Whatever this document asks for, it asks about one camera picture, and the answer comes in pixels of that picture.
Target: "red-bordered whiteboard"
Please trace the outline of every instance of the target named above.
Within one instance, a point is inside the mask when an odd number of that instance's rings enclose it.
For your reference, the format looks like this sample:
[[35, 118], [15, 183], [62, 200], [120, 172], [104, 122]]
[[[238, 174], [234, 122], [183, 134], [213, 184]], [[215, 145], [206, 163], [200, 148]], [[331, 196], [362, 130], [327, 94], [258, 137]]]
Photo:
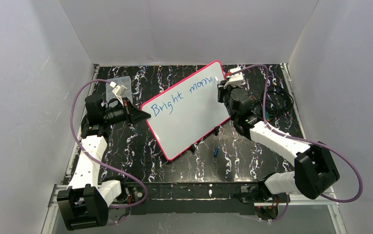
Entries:
[[147, 124], [167, 160], [174, 160], [229, 119], [218, 102], [217, 77], [224, 78], [221, 63], [213, 61], [141, 106], [151, 118]]

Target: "clear plastic container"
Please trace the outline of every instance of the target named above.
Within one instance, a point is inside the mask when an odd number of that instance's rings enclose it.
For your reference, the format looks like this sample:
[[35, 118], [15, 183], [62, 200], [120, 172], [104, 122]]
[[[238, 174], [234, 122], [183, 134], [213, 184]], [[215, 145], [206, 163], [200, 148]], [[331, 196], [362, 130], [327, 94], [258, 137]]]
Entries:
[[[108, 79], [108, 81], [113, 81], [117, 85], [124, 85], [127, 89], [122, 93], [122, 97], [127, 97], [132, 103], [132, 88], [131, 88], [131, 77], [115, 77]], [[106, 84], [106, 102], [109, 102], [111, 99], [115, 98], [115, 95], [112, 93], [112, 87]], [[114, 107], [118, 104], [117, 101], [111, 103], [110, 107]]]

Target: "gray floor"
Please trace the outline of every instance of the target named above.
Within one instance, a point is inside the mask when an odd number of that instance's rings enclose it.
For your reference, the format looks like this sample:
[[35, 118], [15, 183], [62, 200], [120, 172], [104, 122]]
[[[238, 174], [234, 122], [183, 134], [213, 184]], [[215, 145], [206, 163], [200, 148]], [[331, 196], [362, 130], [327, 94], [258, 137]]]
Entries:
[[[285, 218], [268, 224], [256, 216], [238, 214], [147, 214], [132, 215], [118, 226], [73, 231], [73, 234], [335, 234], [327, 206], [290, 206]], [[60, 213], [54, 234], [66, 230]]]

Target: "red border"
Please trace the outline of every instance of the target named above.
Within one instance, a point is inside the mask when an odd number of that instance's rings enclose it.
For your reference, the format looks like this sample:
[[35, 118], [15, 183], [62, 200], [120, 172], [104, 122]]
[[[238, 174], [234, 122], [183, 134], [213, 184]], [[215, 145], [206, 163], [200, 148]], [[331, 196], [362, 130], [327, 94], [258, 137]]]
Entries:
[[[143, 109], [143, 107], [144, 107], [145, 104], [149, 103], [150, 101], [152, 101], [152, 100], [154, 100], [155, 98], [159, 97], [160, 95], [162, 95], [162, 94], [165, 93], [166, 91], [169, 91], [169, 90], [172, 89], [173, 87], [175, 87], [175, 86], [177, 86], [178, 84], [184, 82], [185, 80], [187, 80], [187, 79], [190, 78], [191, 76], [195, 75], [196, 73], [202, 71], [202, 70], [205, 69], [206, 67], [208, 67], [208, 66], [210, 66], [210, 65], [212, 65], [213, 63], [216, 63], [216, 62], [220, 64], [221, 71], [223, 71], [223, 67], [222, 67], [222, 65], [221, 65], [221, 62], [220, 62], [219, 60], [215, 60], [215, 61], [211, 62], [210, 64], [208, 64], [207, 66], [205, 66], [205, 67], [201, 68], [200, 70], [194, 72], [194, 73], [191, 74], [190, 76], [188, 76], [188, 77], [182, 79], [180, 82], [178, 82], [178, 83], [172, 85], [171, 87], [169, 87], [169, 88], [166, 89], [165, 91], [159, 93], [158, 95], [154, 96], [153, 98], [151, 98], [151, 99], [149, 99], [148, 101], [146, 101], [145, 103], [143, 103], [143, 104], [141, 105], [141, 110]], [[222, 121], [219, 125], [225, 123], [227, 120], [229, 120], [229, 117], [228, 117], [226, 120]], [[165, 154], [164, 149], [162, 149], [161, 144], [159, 143], [159, 140], [156, 138], [155, 133], [153, 132], [152, 128], [150, 127], [148, 120], [147, 120], [147, 125], [148, 125], [150, 131], [152, 132], [153, 136], [155, 137], [156, 142], [158, 142], [158, 145], [159, 145], [159, 147], [161, 148], [162, 152], [164, 153], [165, 158], [166, 158], [168, 161], [172, 161], [172, 160], [176, 159], [180, 154], [182, 154], [183, 152], [185, 152], [186, 150], [189, 149], [189, 147], [187, 147], [186, 149], [182, 150], [182, 151], [181, 151], [177, 156], [175, 156], [173, 159], [169, 159], [169, 158], [167, 157], [167, 155]], [[196, 142], [194, 142], [193, 144], [197, 143], [198, 141], [200, 141], [202, 138], [204, 138], [206, 135], [208, 135], [208, 134], [211, 133], [211, 132], [212, 132], [212, 129], [211, 129], [211, 131], [209, 131], [209, 132], [207, 132], [205, 135], [203, 135], [201, 138], [199, 138], [199, 139], [198, 139]]]

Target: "marble pattern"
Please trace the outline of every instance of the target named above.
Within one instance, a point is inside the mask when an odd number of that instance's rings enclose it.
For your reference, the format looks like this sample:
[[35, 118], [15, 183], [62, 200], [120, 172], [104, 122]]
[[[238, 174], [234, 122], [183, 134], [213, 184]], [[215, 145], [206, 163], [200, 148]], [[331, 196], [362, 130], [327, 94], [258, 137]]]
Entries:
[[[227, 72], [242, 65], [224, 65]], [[142, 103], [164, 91], [176, 82], [199, 70], [203, 66], [126, 66], [101, 67], [98, 79], [130, 76], [133, 103]], [[269, 82], [287, 89], [279, 64], [268, 65]], [[244, 72], [243, 87], [252, 99], [260, 97], [265, 82], [265, 74], [259, 69]], [[105, 84], [95, 85], [94, 93], [103, 93]], [[278, 103], [283, 102], [273, 96]], [[282, 115], [272, 123], [296, 137], [302, 133], [294, 111]], [[196, 144], [197, 150], [187, 151], [174, 161], [167, 161], [161, 152], [147, 124], [143, 121], [134, 127], [124, 123], [112, 126], [109, 146], [103, 161], [113, 167], [127, 171], [143, 182], [251, 182], [262, 179], [273, 172], [292, 171], [293, 166], [267, 147], [240, 136], [227, 121], [220, 128], [218, 136], [209, 135]], [[214, 157], [214, 149], [219, 153]], [[99, 180], [117, 173], [100, 169]]]

